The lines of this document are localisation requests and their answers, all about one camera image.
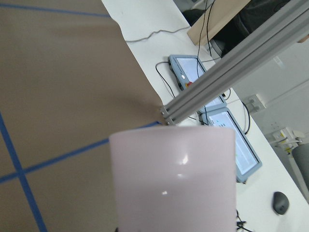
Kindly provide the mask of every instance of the white desk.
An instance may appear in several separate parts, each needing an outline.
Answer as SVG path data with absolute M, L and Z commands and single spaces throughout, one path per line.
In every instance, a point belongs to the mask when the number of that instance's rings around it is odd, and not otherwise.
M 120 25 L 125 40 L 147 37 L 152 31 L 159 29 L 175 31 L 188 26 L 172 0 L 103 0 L 103 3 L 112 18 Z M 181 30 L 175 34 L 161 32 L 148 40 L 128 43 L 163 104 L 172 100 L 172 96 L 155 71 L 155 64 L 167 61 L 171 54 L 197 54 L 197 46 L 193 45 L 186 31 L 187 29 Z M 201 47 L 199 57 L 201 60 L 211 59 L 204 47 Z M 204 63 L 206 68 L 212 65 L 213 61 Z M 179 93 L 175 77 L 169 71 L 168 65 L 161 64 L 158 69 L 171 85 L 173 92 Z M 233 90 L 227 103 L 240 126 L 245 128 L 246 113 Z M 196 123 L 187 119 L 181 124 Z M 237 184 L 237 209 L 241 219 L 248 222 L 246 227 L 260 232 L 307 231 L 309 206 L 253 120 L 248 139 L 263 166 L 248 179 L 246 185 Z M 290 207 L 283 216 L 276 215 L 271 207 L 275 191 L 282 191 L 290 201 Z

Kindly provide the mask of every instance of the tablet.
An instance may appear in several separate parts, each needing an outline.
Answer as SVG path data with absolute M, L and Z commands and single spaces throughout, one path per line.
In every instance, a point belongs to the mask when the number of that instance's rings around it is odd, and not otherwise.
M 202 114 L 201 117 L 204 122 L 207 121 L 206 114 Z M 207 112 L 207 118 L 209 125 L 228 127 L 235 130 L 237 181 L 245 182 L 250 175 L 262 166 L 262 163 L 249 143 L 247 136 L 242 131 L 228 108 Z
M 170 55 L 169 67 L 175 74 L 181 90 L 188 88 L 190 84 L 207 71 L 197 56 L 190 55 Z M 223 107 L 226 107 L 226 102 L 220 95 L 206 105 L 206 110 L 208 112 Z M 205 108 L 202 107 L 199 111 L 200 113 L 205 113 Z

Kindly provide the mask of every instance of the wooden board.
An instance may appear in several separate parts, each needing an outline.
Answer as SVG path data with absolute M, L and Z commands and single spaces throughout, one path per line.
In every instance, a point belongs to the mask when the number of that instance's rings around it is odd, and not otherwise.
M 250 0 L 216 0 L 213 4 L 208 22 L 208 38 L 211 40 L 231 19 L 250 2 Z M 207 42 L 207 20 L 210 7 L 205 12 L 205 23 L 201 34 L 201 45 Z M 197 45 L 202 30 L 204 14 L 188 30 L 188 36 Z

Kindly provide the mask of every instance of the gray chair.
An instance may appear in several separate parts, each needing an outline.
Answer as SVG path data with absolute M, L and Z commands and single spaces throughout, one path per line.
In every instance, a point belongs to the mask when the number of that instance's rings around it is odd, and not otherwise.
M 309 144 L 296 147 L 293 149 L 292 155 L 309 189 Z

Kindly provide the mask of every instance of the gray cable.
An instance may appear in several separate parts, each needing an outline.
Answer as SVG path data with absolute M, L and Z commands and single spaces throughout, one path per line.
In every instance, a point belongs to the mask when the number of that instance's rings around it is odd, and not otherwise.
M 178 30 L 176 30 L 176 31 L 169 31 L 169 30 L 158 30 L 158 31 L 153 31 L 148 37 L 141 38 L 141 39 L 138 39 L 138 40 L 125 40 L 125 41 L 126 41 L 127 43 L 135 43 L 135 42 L 139 42 L 139 41 L 143 41 L 143 40 L 148 40 L 153 34 L 158 34 L 158 33 L 160 33 L 160 32 L 167 32 L 167 33 L 172 33 L 172 34 L 174 34 L 174 33 L 178 32 L 178 31 L 180 31 L 180 30 L 184 30 L 184 29 L 188 29 L 188 28 L 190 28 L 190 26 L 185 27 L 185 28 L 180 28 L 180 29 L 178 29 Z

